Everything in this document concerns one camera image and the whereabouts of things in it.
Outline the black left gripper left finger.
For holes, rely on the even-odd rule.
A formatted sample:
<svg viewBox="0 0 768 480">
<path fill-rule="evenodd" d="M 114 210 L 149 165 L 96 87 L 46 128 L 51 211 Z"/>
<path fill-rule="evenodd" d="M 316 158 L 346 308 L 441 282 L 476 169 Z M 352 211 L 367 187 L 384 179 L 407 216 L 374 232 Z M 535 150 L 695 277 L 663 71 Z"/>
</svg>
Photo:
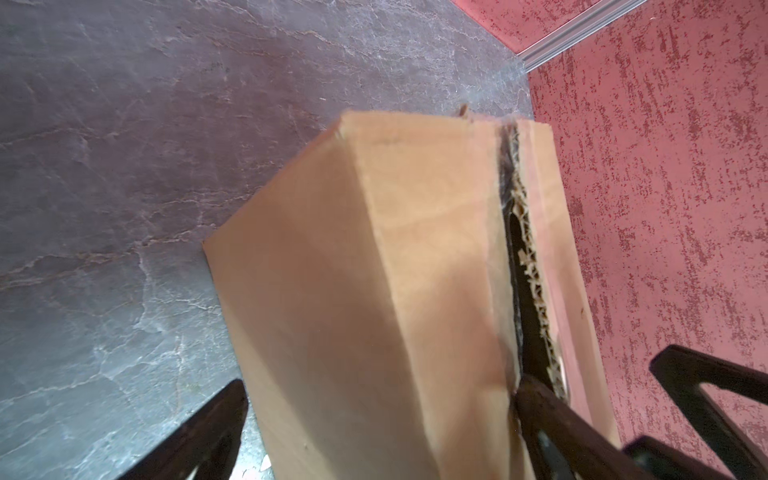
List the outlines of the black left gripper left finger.
<svg viewBox="0 0 768 480">
<path fill-rule="evenodd" d="M 247 411 L 244 383 L 235 379 L 121 478 L 228 479 L 238 457 Z"/>
</svg>

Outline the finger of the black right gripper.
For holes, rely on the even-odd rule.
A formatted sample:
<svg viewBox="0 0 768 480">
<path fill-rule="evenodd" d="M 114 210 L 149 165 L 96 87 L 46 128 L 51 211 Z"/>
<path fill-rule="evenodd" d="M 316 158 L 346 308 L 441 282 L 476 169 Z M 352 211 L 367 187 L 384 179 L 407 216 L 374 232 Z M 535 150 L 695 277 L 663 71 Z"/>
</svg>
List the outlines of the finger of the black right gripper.
<svg viewBox="0 0 768 480">
<path fill-rule="evenodd" d="M 735 478 L 767 477 L 767 455 L 703 389 L 713 385 L 765 405 L 766 373 L 680 345 L 657 354 L 649 370 Z"/>
<path fill-rule="evenodd" d="M 641 436 L 622 452 L 656 479 L 731 480 L 731 477 L 656 440 Z"/>
</svg>

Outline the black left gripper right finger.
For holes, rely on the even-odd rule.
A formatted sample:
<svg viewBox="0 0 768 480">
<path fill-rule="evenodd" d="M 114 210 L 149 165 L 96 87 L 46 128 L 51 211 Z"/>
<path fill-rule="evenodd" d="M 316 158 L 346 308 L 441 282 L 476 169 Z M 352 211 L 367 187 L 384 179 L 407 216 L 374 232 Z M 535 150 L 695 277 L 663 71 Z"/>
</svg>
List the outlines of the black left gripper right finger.
<svg viewBox="0 0 768 480">
<path fill-rule="evenodd" d="M 515 408 L 537 479 L 652 477 L 535 377 L 521 378 Z"/>
</svg>

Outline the brown cardboard express box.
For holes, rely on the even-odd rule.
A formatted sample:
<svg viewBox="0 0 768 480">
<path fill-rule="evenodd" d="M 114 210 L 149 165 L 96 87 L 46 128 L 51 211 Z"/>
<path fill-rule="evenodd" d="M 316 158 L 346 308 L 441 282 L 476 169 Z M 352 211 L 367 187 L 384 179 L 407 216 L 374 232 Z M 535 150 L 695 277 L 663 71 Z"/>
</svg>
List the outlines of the brown cardboard express box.
<svg viewBox="0 0 768 480">
<path fill-rule="evenodd" d="M 619 443 L 548 124 L 346 112 L 203 248 L 278 479 L 529 479 L 525 374 Z"/>
</svg>

